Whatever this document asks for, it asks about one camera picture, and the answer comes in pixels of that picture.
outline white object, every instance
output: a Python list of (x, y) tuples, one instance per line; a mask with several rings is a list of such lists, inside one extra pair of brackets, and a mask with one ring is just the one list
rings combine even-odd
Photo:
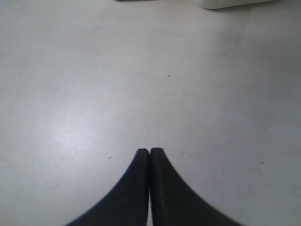
[(232, 6), (247, 5), (274, 0), (194, 0), (196, 5), (208, 9), (225, 8)]

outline floor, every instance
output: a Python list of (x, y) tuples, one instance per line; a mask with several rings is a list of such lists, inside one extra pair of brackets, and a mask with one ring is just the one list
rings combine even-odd
[(236, 221), (301, 226), (300, 40), (299, 0), (0, 0), (0, 225), (64, 225), (160, 146)]

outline black curved object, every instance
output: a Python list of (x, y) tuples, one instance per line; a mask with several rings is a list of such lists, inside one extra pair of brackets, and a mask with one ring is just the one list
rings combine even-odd
[(149, 163), (149, 152), (138, 150), (115, 187), (68, 226), (145, 226), (149, 203)]
[(154, 226), (240, 226), (211, 207), (183, 181), (161, 148), (150, 152)]

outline black rubber part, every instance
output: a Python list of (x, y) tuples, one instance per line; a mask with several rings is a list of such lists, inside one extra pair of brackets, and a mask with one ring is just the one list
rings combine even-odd
[(150, 152), (154, 226), (240, 226), (201, 199), (175, 171), (161, 148)]
[(68, 226), (145, 226), (149, 203), (149, 163), (149, 152), (138, 150), (115, 187)]

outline white floor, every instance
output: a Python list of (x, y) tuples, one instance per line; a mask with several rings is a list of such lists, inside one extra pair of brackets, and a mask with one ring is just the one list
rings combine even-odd
[(60, 226), (139, 147), (247, 226), (301, 225), (301, 1), (0, 0), (0, 225)]

